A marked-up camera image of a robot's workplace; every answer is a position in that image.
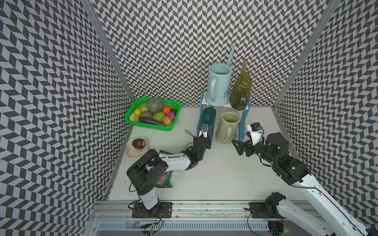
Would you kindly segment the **olive transparent watering can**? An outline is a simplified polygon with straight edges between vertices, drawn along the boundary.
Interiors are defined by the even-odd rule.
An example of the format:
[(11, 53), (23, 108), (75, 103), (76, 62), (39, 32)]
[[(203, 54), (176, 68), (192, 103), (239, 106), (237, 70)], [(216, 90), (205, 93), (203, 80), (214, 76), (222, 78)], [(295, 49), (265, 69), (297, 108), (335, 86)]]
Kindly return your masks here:
[(245, 58), (241, 73), (232, 88), (229, 103), (235, 110), (244, 110), (249, 103), (252, 88), (252, 78), (249, 72), (246, 71), (248, 59)]

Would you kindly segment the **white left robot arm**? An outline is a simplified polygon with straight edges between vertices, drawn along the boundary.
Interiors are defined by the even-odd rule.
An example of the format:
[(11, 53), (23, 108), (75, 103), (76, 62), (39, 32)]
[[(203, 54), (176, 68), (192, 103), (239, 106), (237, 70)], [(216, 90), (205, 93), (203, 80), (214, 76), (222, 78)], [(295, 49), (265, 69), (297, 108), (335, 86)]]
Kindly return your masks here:
[(204, 135), (194, 138), (192, 146), (179, 154), (161, 154), (155, 149), (147, 151), (127, 170), (127, 176), (137, 192), (142, 206), (137, 210), (147, 213), (148, 217), (158, 216), (160, 200), (156, 196), (155, 186), (163, 174), (171, 171), (186, 171), (194, 168), (211, 148), (211, 140)]

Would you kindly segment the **pale green watering can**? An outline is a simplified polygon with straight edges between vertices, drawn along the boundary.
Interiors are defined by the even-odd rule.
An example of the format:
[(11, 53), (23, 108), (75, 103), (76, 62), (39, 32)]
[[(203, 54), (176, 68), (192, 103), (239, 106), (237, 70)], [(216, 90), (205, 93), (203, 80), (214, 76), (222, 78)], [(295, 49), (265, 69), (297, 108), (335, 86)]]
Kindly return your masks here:
[(235, 140), (240, 120), (241, 116), (237, 111), (232, 109), (223, 111), (219, 127), (216, 131), (218, 141), (229, 144), (232, 140)]

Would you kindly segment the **light blue watering can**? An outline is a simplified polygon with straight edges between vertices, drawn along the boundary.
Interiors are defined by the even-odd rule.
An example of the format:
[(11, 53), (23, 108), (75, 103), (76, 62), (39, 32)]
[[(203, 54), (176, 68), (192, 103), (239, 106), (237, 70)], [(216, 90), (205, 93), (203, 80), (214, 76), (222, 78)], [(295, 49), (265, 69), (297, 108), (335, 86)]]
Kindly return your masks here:
[(232, 45), (227, 62), (215, 63), (209, 67), (206, 102), (215, 107), (222, 107), (229, 102), (229, 87), (233, 68), (231, 66), (235, 45)]

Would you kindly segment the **dark teal watering can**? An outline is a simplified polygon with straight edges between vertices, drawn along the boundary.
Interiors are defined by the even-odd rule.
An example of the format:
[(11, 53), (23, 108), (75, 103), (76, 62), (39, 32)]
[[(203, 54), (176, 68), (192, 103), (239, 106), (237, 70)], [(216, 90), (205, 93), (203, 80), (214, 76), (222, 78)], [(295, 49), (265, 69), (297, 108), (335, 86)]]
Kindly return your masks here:
[(203, 110), (201, 118), (199, 120), (199, 128), (202, 124), (208, 125), (208, 139), (213, 140), (214, 128), (215, 128), (216, 110), (212, 107), (207, 107)]

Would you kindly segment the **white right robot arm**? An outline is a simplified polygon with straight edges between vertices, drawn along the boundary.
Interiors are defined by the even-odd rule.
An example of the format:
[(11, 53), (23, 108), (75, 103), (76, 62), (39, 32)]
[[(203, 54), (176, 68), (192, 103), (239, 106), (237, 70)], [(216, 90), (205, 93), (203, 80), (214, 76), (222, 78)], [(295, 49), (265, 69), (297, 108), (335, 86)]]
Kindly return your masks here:
[(274, 211), (312, 236), (376, 236), (377, 229), (367, 228), (349, 214), (318, 182), (302, 161), (289, 154), (289, 143), (281, 133), (263, 137), (263, 132), (248, 133), (246, 142), (233, 140), (239, 155), (256, 154), (262, 165), (272, 168), (287, 185), (294, 188), (321, 215), (321, 219), (297, 207), (275, 192), (266, 198), (268, 211)]

